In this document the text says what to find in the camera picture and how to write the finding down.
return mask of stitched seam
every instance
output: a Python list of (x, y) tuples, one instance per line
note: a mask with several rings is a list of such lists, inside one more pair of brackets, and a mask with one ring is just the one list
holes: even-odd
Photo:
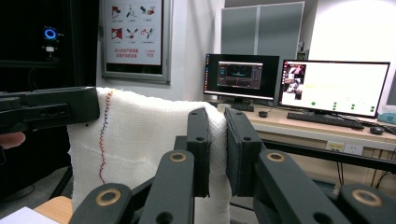
[(105, 180), (103, 179), (103, 170), (105, 168), (105, 146), (104, 146), (104, 138), (105, 138), (105, 133), (106, 133), (106, 128), (108, 125), (108, 112), (110, 111), (110, 103), (111, 103), (111, 96), (113, 95), (113, 91), (110, 91), (107, 96), (106, 96), (106, 108), (105, 108), (105, 122), (103, 123), (102, 130), (100, 131), (100, 137), (99, 137), (99, 148), (101, 150), (102, 154), (102, 164), (100, 165), (99, 168), (99, 178), (102, 180), (102, 183), (105, 184)]

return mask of keyboard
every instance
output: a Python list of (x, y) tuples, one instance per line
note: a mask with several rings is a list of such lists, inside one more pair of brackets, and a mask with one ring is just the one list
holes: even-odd
[(297, 113), (288, 113), (288, 119), (297, 119), (302, 121), (320, 123), (320, 124), (329, 124), (334, 126), (347, 127), (352, 129), (364, 129), (364, 126), (356, 120), (349, 119), (330, 119), (322, 116), (312, 116), (306, 114), (297, 114)]
[(232, 109), (240, 110), (240, 111), (248, 111), (254, 112), (253, 105), (245, 105), (245, 104), (231, 104)]

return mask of desk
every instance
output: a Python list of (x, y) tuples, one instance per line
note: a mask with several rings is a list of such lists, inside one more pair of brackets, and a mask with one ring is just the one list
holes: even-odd
[[(260, 118), (259, 111), (267, 111), (268, 117), (265, 119)], [(370, 133), (369, 128), (352, 130), (350, 128), (287, 119), (288, 112), (277, 108), (273, 108), (270, 111), (268, 107), (255, 106), (254, 112), (245, 112), (245, 114), (261, 139), (317, 149), (325, 149), (328, 141), (349, 143), (363, 146), (363, 156), (382, 160), (389, 160), (392, 151), (396, 148), (396, 135), (390, 133), (374, 135)], [(336, 162), (294, 154), (290, 155), (308, 175), (332, 181), (337, 184), (339, 189)], [(383, 171), (380, 170), (344, 164), (346, 184), (363, 183), (368, 186), (374, 186), (382, 174)], [(387, 183), (384, 181), (381, 183), (381, 189), (396, 198), (395, 186), (396, 178), (391, 175), (387, 176)]]
[(73, 215), (72, 200), (64, 196), (53, 198), (34, 210), (61, 224), (69, 223)]

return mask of computer monitor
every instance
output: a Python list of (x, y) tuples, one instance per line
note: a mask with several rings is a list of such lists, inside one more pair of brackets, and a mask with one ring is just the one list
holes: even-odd
[(273, 102), (279, 56), (206, 54), (204, 94)]
[(389, 63), (285, 60), (278, 105), (375, 119)]

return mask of white cloth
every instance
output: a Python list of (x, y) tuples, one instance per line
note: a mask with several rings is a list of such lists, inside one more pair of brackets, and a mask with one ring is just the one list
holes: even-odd
[(68, 126), (74, 211), (89, 192), (103, 184), (102, 179), (133, 189), (155, 176), (162, 155), (173, 150), (176, 136), (187, 134), (188, 114), (204, 107), (212, 140), (210, 197), (195, 199), (195, 223), (230, 222), (223, 114), (206, 102), (172, 102), (109, 88), (97, 88), (97, 92), (100, 118)]

